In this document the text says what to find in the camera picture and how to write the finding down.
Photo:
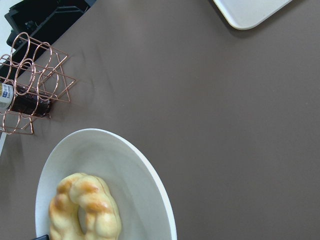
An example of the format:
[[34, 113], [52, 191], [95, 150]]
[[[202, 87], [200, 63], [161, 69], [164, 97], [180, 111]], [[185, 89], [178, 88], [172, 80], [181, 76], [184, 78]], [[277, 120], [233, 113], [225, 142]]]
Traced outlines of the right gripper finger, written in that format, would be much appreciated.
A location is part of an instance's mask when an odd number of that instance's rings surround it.
[[33, 240], [50, 240], [47, 234], [34, 238]]

